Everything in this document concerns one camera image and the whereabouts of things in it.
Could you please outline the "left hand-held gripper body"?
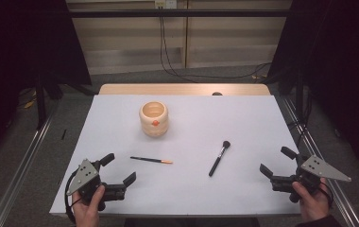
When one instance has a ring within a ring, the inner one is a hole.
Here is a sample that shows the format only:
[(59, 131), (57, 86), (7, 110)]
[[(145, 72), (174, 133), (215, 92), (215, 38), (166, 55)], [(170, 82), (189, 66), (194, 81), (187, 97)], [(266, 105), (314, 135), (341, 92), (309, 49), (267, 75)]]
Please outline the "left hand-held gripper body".
[(125, 198), (127, 187), (121, 184), (106, 184), (101, 182), (99, 170), (102, 165), (100, 160), (91, 162), (84, 159), (74, 172), (73, 179), (69, 181), (65, 190), (67, 196), (78, 192), (82, 199), (90, 202), (94, 192), (100, 185), (105, 186), (105, 193), (102, 201), (122, 201)]

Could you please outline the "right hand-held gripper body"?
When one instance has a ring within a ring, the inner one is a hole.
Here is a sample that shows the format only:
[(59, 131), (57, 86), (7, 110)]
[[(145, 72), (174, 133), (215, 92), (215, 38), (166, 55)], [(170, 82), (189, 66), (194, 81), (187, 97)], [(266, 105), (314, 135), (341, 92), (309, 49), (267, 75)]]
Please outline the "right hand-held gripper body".
[(298, 202), (300, 195), (293, 188), (293, 182), (302, 184), (310, 194), (320, 190), (321, 178), (350, 182), (351, 177), (326, 163), (315, 155), (310, 157), (299, 153), (285, 153), (285, 156), (297, 163), (296, 173), (289, 177), (275, 176), (270, 172), (270, 183), (274, 191), (289, 193), (291, 202)]

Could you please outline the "black pencil with orange end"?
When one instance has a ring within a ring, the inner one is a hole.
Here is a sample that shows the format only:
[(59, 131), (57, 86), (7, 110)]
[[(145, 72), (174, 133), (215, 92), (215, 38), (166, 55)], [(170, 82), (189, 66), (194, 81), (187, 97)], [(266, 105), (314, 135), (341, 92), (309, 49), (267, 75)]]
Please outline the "black pencil with orange end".
[(160, 163), (160, 164), (168, 164), (168, 165), (173, 164), (173, 162), (169, 160), (161, 160), (161, 159), (153, 159), (153, 158), (145, 158), (145, 157), (137, 157), (137, 156), (130, 156), (129, 158), (133, 160)]

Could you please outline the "black makeup brush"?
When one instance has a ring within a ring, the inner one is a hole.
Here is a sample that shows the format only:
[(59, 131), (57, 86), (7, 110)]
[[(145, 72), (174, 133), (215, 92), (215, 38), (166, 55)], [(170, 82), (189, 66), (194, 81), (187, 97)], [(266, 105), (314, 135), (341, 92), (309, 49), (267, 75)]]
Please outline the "black makeup brush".
[(217, 169), (225, 151), (231, 146), (231, 143), (229, 141), (224, 141), (223, 142), (223, 145), (222, 145), (222, 149), (220, 150), (218, 156), (216, 157), (215, 161), (214, 161), (214, 164), (212, 166), (212, 168), (210, 169), (209, 171), (209, 176), (212, 177), (215, 170)]

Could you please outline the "cream ringed pen holder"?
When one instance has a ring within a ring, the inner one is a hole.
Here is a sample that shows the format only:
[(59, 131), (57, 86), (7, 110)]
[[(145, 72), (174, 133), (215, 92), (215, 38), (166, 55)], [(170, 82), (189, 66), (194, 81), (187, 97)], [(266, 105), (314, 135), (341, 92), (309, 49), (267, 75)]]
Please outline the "cream ringed pen holder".
[(159, 101), (144, 104), (140, 108), (139, 117), (142, 130), (148, 136), (158, 137), (168, 130), (168, 108)]

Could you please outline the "person's right hand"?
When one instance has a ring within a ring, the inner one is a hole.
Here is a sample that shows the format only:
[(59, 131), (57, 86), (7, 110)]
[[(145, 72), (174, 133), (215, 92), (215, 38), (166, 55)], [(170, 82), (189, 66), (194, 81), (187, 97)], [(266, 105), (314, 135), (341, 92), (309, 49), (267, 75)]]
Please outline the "person's right hand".
[(319, 220), (330, 215), (328, 190), (325, 183), (326, 181), (321, 179), (319, 190), (315, 194), (310, 194), (299, 182), (292, 183), (294, 190), (300, 196), (299, 209), (304, 222)]

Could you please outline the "person's left hand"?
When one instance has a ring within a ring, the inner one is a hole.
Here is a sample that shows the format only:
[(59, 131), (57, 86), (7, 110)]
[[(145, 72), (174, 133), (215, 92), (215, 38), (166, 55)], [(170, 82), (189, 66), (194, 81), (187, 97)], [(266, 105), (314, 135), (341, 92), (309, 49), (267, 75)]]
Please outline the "person's left hand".
[(76, 202), (73, 204), (73, 211), (77, 227), (99, 227), (98, 205), (105, 192), (105, 186), (100, 185), (91, 199), (89, 204), (81, 201), (80, 194), (75, 192), (72, 199)]

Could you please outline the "white table sheet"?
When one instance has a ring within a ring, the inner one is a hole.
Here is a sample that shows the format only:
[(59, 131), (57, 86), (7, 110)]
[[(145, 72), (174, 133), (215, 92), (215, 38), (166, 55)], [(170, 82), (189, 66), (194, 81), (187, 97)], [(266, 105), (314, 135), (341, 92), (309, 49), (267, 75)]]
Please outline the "white table sheet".
[[(168, 108), (169, 129), (150, 137), (139, 111), (151, 96), (96, 96), (67, 167), (83, 159), (115, 159), (100, 170), (105, 183), (120, 183), (135, 172), (123, 201), (107, 203), (119, 216), (195, 217), (292, 215), (299, 210), (285, 193), (275, 192), (259, 170), (266, 165), (289, 176), (296, 164), (281, 153), (296, 145), (274, 96), (159, 96)], [(225, 151), (212, 177), (209, 171), (224, 141)], [(130, 156), (172, 161), (160, 164)]]

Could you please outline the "black stand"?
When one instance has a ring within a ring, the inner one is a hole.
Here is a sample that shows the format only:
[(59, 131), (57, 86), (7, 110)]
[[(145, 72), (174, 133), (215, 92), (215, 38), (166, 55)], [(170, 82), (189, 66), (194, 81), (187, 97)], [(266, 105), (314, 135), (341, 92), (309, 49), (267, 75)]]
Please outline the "black stand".
[(37, 129), (40, 130), (43, 127), (43, 124), (46, 120), (46, 107), (44, 101), (44, 89), (42, 77), (38, 76), (36, 79), (36, 100), (37, 100), (37, 110), (38, 110), (38, 126)]
[(296, 111), (299, 122), (303, 122), (303, 76), (298, 70), (298, 81), (296, 86)]

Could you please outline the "wooden table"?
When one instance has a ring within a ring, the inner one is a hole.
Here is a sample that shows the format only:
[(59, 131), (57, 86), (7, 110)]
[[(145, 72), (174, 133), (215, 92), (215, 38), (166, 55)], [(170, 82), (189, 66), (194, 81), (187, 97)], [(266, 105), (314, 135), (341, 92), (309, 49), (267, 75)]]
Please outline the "wooden table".
[(270, 96), (264, 84), (237, 83), (128, 83), (104, 84), (100, 95), (157, 95), (157, 96)]

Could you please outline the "black curtain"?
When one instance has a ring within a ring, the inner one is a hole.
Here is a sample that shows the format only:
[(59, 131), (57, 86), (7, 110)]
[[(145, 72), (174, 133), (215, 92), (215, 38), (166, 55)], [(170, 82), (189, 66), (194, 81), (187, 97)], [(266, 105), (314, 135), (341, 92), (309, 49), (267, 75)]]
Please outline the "black curtain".
[(0, 88), (89, 85), (66, 0), (0, 0)]
[(359, 0), (293, 0), (269, 82), (290, 92), (298, 79), (359, 159)]

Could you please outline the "black horizontal bar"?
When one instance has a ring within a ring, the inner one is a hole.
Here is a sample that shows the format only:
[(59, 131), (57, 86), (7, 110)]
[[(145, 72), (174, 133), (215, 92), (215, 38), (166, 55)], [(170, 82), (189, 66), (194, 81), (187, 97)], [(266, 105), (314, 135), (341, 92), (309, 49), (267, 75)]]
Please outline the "black horizontal bar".
[(124, 17), (287, 17), (286, 9), (127, 9), (70, 10), (73, 18)]

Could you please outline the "aluminium floor rail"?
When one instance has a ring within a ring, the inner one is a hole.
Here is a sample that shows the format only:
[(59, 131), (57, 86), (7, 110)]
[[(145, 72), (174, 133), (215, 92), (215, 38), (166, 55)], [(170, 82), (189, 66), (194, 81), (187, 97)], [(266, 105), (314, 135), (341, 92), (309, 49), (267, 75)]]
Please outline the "aluminium floor rail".
[(38, 150), (43, 142), (44, 137), (46, 136), (48, 129), (51, 125), (53, 117), (57, 111), (57, 108), (60, 105), (60, 101), (53, 101), (48, 112), (48, 116), (45, 118), (41, 127), (36, 130), (29, 147), (26, 150), (26, 153), (15, 171), (12, 180), (9, 182), (9, 186), (5, 191), (4, 195), (0, 199), (0, 227), (3, 227), (6, 219), (9, 215), (9, 212), (12, 208), (12, 205), (15, 203), (16, 198), (19, 194), (19, 191), (23, 185), (24, 179), (29, 171), (30, 166), (32, 165), (35, 156), (38, 153)]
[[(322, 155), (321, 150), (316, 144), (312, 134), (309, 132), (308, 127), (303, 125), (299, 121), (297, 116), (296, 105), (292, 102), (289, 97), (283, 97), (282, 103), (285, 106), (288, 114), (292, 119), (295, 129), (298, 131), (300, 137), (300, 144), (307, 149), (311, 155), (315, 155), (318, 158), (327, 161), (327, 159)], [(341, 185), (336, 180), (328, 180), (328, 186), (333, 192), (334, 204), (336, 205), (338, 211), (342, 215), (343, 219), (346, 222), (348, 227), (359, 227), (359, 218), (357, 217), (356, 212), (354, 211), (350, 200), (347, 195), (341, 188)]]

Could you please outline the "white wall socket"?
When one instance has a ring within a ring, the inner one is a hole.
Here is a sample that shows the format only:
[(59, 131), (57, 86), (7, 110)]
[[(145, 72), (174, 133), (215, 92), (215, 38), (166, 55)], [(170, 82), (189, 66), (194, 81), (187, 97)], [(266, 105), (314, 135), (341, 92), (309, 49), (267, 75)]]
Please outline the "white wall socket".
[(156, 9), (176, 9), (177, 7), (177, 0), (155, 0)]

